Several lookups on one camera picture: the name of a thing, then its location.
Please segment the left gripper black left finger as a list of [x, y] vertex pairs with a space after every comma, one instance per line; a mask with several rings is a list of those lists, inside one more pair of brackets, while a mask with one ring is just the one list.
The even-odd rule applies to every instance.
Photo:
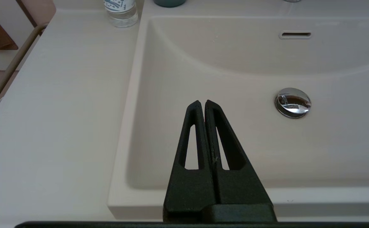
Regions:
[[[185, 164], [192, 126], [196, 131], [198, 169], [187, 170]], [[209, 154], [202, 104], [196, 100], [186, 109], [163, 203], [164, 222], [201, 222], [203, 209], [216, 203]]]

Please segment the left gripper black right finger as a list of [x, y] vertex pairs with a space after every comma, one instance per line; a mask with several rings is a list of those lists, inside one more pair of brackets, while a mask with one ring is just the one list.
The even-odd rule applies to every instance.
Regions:
[[205, 126], [219, 204], [272, 205], [223, 109], [207, 100]]

